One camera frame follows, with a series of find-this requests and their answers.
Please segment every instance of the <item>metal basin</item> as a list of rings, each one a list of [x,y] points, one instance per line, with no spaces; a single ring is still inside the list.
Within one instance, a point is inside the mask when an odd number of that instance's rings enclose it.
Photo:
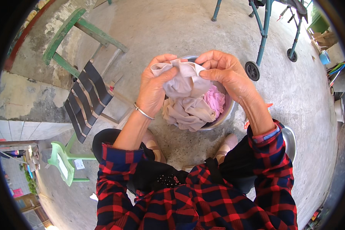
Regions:
[[[281,129],[281,132],[283,133],[285,141],[285,152],[294,164],[295,157],[297,156],[297,141],[295,139],[294,131],[289,126],[285,126]]]
[[[180,57],[179,59],[188,59],[189,62],[194,62],[197,59],[197,55],[187,55],[184,57]],[[225,94],[225,104],[223,106],[224,111],[219,115],[219,117],[214,121],[205,124],[202,128],[200,128],[198,131],[208,131],[212,130],[219,125],[221,125],[224,121],[226,121],[232,112],[232,109],[234,108],[235,102],[231,99],[230,95],[225,90],[225,87],[219,83],[218,81],[213,82],[214,85],[216,85],[217,89]]]

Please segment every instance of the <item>shirt cuff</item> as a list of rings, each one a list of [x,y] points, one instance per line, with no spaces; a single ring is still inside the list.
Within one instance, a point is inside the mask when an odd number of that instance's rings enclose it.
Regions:
[[[270,139],[271,137],[275,136],[276,134],[278,134],[278,132],[280,132],[280,128],[279,126],[275,123],[275,128],[258,136],[253,136],[252,139],[254,141],[254,143],[261,143],[265,140]]]
[[[143,149],[140,150],[122,150],[115,149],[110,144],[102,143],[102,160],[112,162],[114,164],[131,164],[138,163],[141,159],[145,159]]]

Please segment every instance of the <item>concrete floor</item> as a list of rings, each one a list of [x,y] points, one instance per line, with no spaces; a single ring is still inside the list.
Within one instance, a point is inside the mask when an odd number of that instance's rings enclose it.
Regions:
[[[251,8],[247,1],[222,2],[217,22],[210,21],[216,2],[208,0],[167,1],[115,1],[90,12],[87,20],[129,47],[129,52],[119,56],[104,77],[105,82],[122,72],[123,78],[116,89],[131,101],[138,96],[140,74],[150,60],[163,53],[178,56],[201,54],[211,49],[237,56],[242,65],[256,60],[261,36],[254,18],[249,18]],[[286,56],[291,47],[296,27],[285,19],[276,22],[285,8],[274,2],[270,29],[262,63],[261,77],[255,82],[265,102],[273,103],[273,118],[293,128],[297,137],[297,158],[294,162],[295,185],[292,190],[298,208],[298,225],[302,229],[314,211],[322,204],[330,186],[337,154],[337,122],[333,98],[329,92],[324,66],[317,57],[304,28],[296,51],[298,61],[293,63]],[[259,9],[264,18],[264,8]],[[79,42],[77,66],[82,68],[95,52],[98,44],[84,35]],[[105,53],[112,55],[113,48]],[[113,99],[106,113],[119,118],[126,107]],[[155,134],[168,164],[177,169],[200,164],[213,156],[220,142],[228,133],[235,133],[239,140],[245,114],[240,106],[235,108],[220,127],[206,132],[189,132],[169,126],[161,115],[149,128]],[[89,153],[94,135],[110,125],[98,120],[83,145],[74,144],[74,153]],[[66,143],[71,136],[67,131],[51,140],[40,141],[39,147],[50,148],[52,140]],[[85,169],[76,171],[76,177],[87,176],[90,182],[73,183],[68,187],[53,166],[46,169],[42,162],[37,172],[40,196],[51,221],[61,229],[86,228],[96,225],[97,202],[89,196],[96,188],[98,165],[84,160]],[[252,191],[249,198],[254,199]]]

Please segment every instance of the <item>red wall trim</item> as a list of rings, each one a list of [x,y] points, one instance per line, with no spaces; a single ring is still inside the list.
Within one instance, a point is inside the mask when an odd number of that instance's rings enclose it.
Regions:
[[[33,19],[28,23],[27,27],[23,30],[21,36],[18,38],[18,41],[14,45],[14,48],[12,52],[10,53],[10,56],[5,60],[4,69],[6,71],[11,70],[14,59],[16,57],[16,53],[18,52],[19,48],[22,46],[24,39],[27,37],[33,25],[41,17],[41,15],[50,7],[50,5],[53,4],[54,2],[55,0],[50,0],[44,7],[42,7],[42,9],[37,12],[37,14],[33,17]]]

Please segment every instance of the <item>tiled wall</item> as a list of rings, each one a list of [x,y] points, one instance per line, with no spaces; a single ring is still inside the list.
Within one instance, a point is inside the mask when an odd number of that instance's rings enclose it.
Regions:
[[[23,171],[19,169],[20,162],[11,158],[6,159],[3,157],[0,157],[0,161],[1,161],[2,169],[9,176],[9,179],[11,182],[11,185],[9,185],[9,188],[13,190],[21,188],[24,195],[31,193],[29,191],[26,176],[24,175],[24,169]]]
[[[72,128],[69,123],[0,120],[0,140],[46,140]]]

